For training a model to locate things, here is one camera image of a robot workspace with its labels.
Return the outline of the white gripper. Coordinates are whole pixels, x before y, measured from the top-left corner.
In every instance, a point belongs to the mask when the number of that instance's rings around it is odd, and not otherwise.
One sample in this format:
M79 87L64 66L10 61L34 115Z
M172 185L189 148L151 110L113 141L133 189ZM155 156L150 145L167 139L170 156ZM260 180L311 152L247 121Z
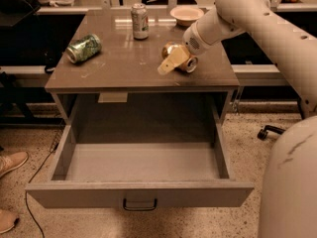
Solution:
M190 59L190 54L198 56L208 51L211 31L207 26L200 23L193 23L182 37L184 45L177 45L175 42L168 42L161 50L163 61L158 67L158 73L165 75L179 67Z

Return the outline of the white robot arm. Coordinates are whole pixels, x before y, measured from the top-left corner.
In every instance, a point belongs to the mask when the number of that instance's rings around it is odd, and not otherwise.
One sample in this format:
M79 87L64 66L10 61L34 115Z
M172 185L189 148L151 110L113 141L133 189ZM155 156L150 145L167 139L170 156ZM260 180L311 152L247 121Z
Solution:
M276 140L266 164L259 238L317 238L317 40L270 10L269 0L215 0L164 57L167 74L225 39L248 33L299 96L308 118Z

